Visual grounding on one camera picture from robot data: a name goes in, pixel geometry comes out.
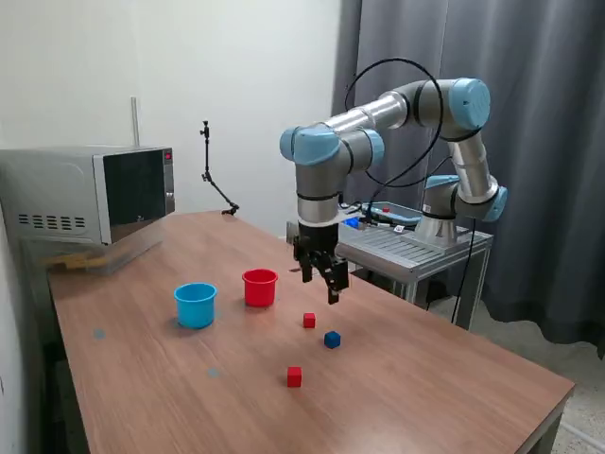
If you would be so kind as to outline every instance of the floor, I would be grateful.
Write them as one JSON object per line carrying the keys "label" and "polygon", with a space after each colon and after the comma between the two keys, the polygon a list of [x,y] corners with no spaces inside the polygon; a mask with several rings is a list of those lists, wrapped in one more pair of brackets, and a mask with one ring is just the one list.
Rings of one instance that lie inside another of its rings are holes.
{"label": "floor", "polygon": [[[433,302],[430,311],[449,319],[454,302],[454,298]],[[496,322],[483,304],[477,308],[471,331],[574,381],[576,390],[562,420],[605,443],[605,361],[598,358],[593,345],[550,343],[535,323]],[[553,450],[556,454],[598,452],[563,428],[559,430]]]}

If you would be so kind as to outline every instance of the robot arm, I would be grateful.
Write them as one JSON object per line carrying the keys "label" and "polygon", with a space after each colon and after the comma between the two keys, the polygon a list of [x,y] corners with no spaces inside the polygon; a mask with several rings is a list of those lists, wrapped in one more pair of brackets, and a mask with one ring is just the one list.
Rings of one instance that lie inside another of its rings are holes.
{"label": "robot arm", "polygon": [[[432,219],[454,218],[460,212],[495,220],[492,218],[499,216],[506,200],[506,189],[490,174],[480,136],[490,111],[487,86],[478,79],[447,79],[438,84],[443,96],[441,135],[448,142],[458,175],[427,180],[417,234],[435,242],[439,238]],[[304,282],[311,280],[312,268],[320,272],[328,286],[330,304],[348,287],[347,263],[335,256],[338,223],[343,220],[338,194],[347,175],[382,159],[385,145],[380,131],[407,124],[434,127],[439,117],[435,86],[424,80],[388,91],[324,122],[282,134],[282,155],[296,165],[299,237],[294,255],[301,264]]]}

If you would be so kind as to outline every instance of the blue cup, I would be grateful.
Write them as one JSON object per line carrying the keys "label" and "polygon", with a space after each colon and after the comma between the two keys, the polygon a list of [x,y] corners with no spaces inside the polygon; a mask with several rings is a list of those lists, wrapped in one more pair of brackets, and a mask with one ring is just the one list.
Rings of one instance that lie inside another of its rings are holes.
{"label": "blue cup", "polygon": [[185,284],[174,290],[177,319],[186,328],[205,328],[215,319],[215,286],[203,282]]}

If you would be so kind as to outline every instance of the metal pole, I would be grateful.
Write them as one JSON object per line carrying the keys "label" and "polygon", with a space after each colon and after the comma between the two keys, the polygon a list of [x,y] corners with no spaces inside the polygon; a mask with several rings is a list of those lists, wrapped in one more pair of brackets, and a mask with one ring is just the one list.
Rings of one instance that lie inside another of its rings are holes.
{"label": "metal pole", "polygon": [[130,113],[132,114],[132,135],[134,137],[134,146],[141,146],[139,137],[139,108],[137,106],[136,96],[130,97]]}

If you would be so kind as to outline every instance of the wooden table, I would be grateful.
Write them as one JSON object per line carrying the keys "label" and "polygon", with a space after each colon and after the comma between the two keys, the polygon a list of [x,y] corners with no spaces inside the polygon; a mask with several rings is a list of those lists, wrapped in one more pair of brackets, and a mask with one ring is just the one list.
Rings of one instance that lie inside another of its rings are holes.
{"label": "wooden table", "polygon": [[[291,249],[218,213],[170,216],[111,276],[50,283],[91,453],[549,452],[573,383],[352,277],[329,306]],[[241,274],[280,275],[269,309]],[[218,287],[216,320],[178,327],[173,290]],[[315,312],[316,329],[302,327]],[[342,344],[329,350],[323,334]],[[285,385],[302,366],[302,387]]]}

